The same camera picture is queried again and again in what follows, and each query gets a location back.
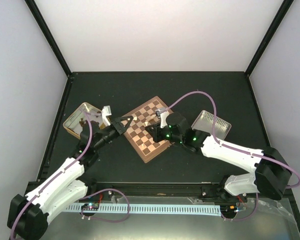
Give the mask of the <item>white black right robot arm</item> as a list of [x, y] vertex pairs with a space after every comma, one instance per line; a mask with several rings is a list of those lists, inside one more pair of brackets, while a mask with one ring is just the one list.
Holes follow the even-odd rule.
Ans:
[[168, 113], [160, 117], [159, 122], [147, 124], [145, 130], [156, 143], [169, 141], [191, 153], [245, 170], [245, 174], [223, 179], [217, 195], [224, 202], [243, 194], [261, 194], [272, 200], [281, 200], [292, 176], [292, 171], [277, 149], [251, 149], [221, 140], [209, 132], [192, 129], [178, 112]]

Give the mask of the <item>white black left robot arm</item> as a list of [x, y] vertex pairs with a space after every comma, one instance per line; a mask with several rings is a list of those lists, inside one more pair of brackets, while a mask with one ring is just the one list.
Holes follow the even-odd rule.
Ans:
[[93, 199], [98, 188], [83, 175], [98, 160], [98, 151], [124, 134], [133, 120], [131, 115], [118, 117], [101, 129], [85, 114], [80, 123], [80, 141], [73, 155], [35, 189], [24, 196], [17, 194], [11, 200], [7, 219], [9, 238], [39, 240], [69, 205]]

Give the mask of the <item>wooden chess board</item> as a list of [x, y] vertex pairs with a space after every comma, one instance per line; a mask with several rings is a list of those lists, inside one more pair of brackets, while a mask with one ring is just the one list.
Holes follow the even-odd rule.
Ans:
[[158, 96], [155, 96], [125, 114], [125, 116], [133, 116], [134, 122], [124, 133], [124, 136], [144, 163], [148, 163], [172, 145], [167, 140], [159, 143], [154, 142], [151, 135], [145, 130], [146, 126], [144, 125], [144, 122], [149, 120], [154, 120], [155, 124], [159, 123], [160, 119], [156, 116], [155, 111], [166, 107], [167, 105]]

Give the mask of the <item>dark chess pieces pile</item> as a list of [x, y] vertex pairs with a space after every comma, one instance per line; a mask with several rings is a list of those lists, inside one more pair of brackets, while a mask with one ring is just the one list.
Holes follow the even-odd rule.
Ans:
[[88, 121], [84, 118], [81, 118], [79, 121], [79, 125], [84, 128], [88, 124]]

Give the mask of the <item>left controller circuit board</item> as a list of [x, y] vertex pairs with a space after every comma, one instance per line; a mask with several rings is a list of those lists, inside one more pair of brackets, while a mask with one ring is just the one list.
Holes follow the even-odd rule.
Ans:
[[81, 206], [81, 210], [83, 211], [97, 211], [99, 209], [99, 203], [85, 203]]

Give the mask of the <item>controller circuit board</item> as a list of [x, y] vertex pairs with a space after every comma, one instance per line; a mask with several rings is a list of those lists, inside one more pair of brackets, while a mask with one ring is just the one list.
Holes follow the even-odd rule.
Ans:
[[99, 209], [99, 203], [85, 203], [81, 206], [81, 210], [83, 211], [97, 211]]
[[237, 213], [241, 211], [245, 211], [247, 207], [243, 203], [238, 203], [238, 204], [228, 204], [228, 205], [221, 205], [220, 206], [220, 211], [222, 213]]

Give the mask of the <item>right controller circuit board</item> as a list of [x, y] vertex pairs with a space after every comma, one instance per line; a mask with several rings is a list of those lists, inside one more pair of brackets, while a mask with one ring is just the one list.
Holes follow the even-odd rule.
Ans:
[[241, 211], [245, 211], [247, 207], [243, 203], [238, 203], [238, 204], [228, 204], [228, 205], [221, 205], [220, 206], [220, 211], [222, 213], [237, 213]]

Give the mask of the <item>yellow bear tin box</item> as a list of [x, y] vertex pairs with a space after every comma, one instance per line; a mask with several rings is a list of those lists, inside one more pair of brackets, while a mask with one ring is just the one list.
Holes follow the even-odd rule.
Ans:
[[103, 123], [102, 111], [88, 102], [83, 102], [63, 123], [64, 129], [77, 139], [80, 139], [80, 133], [87, 120], [84, 112], [93, 125], [98, 123], [100, 129], [106, 127]]

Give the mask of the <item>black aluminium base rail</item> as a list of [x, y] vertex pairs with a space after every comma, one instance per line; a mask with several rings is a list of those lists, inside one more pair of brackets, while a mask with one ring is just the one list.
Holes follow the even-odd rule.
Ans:
[[220, 183], [172, 183], [172, 182], [87, 182], [87, 195], [105, 189], [101, 199], [109, 201], [111, 197], [120, 197], [121, 191], [127, 197], [194, 197], [206, 202], [235, 202], [246, 200], [245, 194], [231, 195]]

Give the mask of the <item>black frame post left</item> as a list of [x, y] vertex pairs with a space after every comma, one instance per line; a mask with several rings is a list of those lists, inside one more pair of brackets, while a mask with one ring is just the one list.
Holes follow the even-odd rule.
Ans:
[[53, 51], [56, 59], [58, 60], [62, 70], [64, 71], [67, 77], [72, 75], [72, 71], [70, 70], [50, 28], [48, 27], [39, 7], [35, 0], [24, 0], [28, 9], [30, 10], [32, 16], [34, 17], [37, 25], [39, 26], [41, 32], [43, 33], [47, 43], [49, 44], [51, 50]]

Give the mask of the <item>black frame post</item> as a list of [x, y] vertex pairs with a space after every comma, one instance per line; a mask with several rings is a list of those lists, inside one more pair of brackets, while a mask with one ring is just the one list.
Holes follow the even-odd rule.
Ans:
[[72, 71], [70, 70], [50, 28], [48, 27], [39, 7], [35, 0], [24, 0], [28, 9], [30, 10], [32, 16], [34, 17], [37, 25], [39, 26], [41, 32], [43, 33], [47, 43], [49, 44], [51, 50], [53, 51], [56, 59], [58, 60], [62, 70], [64, 71], [67, 77], [72, 75]]
[[272, 38], [274, 37], [276, 31], [278, 30], [279, 26], [281, 25], [283, 19], [285, 18], [286, 14], [288, 13], [290, 7], [292, 6], [294, 0], [283, 0], [278, 11], [276, 12], [271, 24], [269, 25], [265, 35], [263, 36], [256, 52], [254, 53], [248, 67], [245, 70], [245, 75], [250, 77], [253, 73], [255, 67], [257, 66], [259, 60], [261, 59], [263, 53], [267, 49], [269, 43], [271, 42]]

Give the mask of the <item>black frame post right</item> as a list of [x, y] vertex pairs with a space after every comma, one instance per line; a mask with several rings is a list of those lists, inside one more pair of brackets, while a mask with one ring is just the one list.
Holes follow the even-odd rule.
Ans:
[[265, 35], [263, 36], [256, 52], [254, 53], [248, 67], [245, 70], [245, 75], [250, 77], [253, 73], [255, 67], [257, 66], [259, 60], [261, 59], [263, 53], [267, 49], [269, 43], [271, 42], [272, 38], [274, 37], [276, 31], [278, 30], [279, 26], [281, 25], [283, 19], [285, 18], [286, 14], [288, 13], [290, 7], [292, 6], [294, 0], [283, 0], [278, 11], [276, 12], [271, 24], [269, 25]]

